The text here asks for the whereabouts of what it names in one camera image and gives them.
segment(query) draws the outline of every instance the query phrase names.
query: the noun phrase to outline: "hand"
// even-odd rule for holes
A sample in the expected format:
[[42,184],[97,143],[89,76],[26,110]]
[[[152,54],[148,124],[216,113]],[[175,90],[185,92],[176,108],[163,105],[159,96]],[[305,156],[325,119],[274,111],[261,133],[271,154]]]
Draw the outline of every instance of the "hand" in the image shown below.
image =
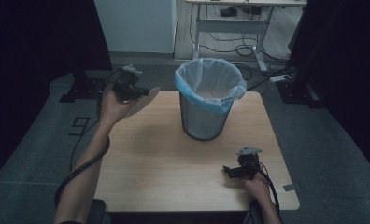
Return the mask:
[[132,100],[129,102],[118,102],[113,91],[107,92],[101,103],[100,126],[113,127],[113,125],[121,121],[138,101]]
[[249,195],[259,203],[271,202],[269,185],[260,173],[257,173],[251,180],[243,179],[243,184]]

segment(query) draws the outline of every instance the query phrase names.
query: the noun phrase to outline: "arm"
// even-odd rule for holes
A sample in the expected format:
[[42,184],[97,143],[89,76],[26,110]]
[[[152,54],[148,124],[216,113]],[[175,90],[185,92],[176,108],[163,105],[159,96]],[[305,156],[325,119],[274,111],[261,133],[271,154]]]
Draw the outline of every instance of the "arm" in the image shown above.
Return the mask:
[[281,224],[276,207],[270,199],[270,189],[266,179],[257,173],[251,180],[244,179],[244,186],[251,197],[258,201],[264,224]]
[[[74,170],[103,151],[114,124],[124,118],[136,101],[118,103],[113,92],[102,101],[100,122],[91,142],[81,155]],[[65,186],[57,206],[54,223],[76,221],[86,223],[97,188],[102,159],[91,165]]]

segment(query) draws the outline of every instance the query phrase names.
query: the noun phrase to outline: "trash can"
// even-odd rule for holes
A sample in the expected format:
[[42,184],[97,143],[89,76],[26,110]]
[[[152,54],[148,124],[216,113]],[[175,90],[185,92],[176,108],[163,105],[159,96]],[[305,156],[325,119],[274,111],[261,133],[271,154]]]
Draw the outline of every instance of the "trash can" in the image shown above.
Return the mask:
[[234,100],[247,90],[240,71],[223,59],[195,59],[175,73],[182,127],[191,138],[207,141],[220,135]]

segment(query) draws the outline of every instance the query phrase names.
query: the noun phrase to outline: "white wall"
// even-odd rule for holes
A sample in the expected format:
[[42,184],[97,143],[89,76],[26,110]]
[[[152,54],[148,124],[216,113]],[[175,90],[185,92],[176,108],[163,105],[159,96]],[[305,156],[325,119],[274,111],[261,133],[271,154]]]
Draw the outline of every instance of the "white wall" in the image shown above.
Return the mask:
[[176,0],[94,0],[109,51],[173,53]]

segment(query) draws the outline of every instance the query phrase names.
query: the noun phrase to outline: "black curtain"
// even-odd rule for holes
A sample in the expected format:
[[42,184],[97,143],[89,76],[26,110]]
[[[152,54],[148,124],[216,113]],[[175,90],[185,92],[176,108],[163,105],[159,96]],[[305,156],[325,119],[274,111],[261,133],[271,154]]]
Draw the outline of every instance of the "black curtain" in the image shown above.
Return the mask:
[[291,61],[370,162],[370,1],[309,0]]
[[93,0],[0,0],[0,168],[76,70],[112,70]]

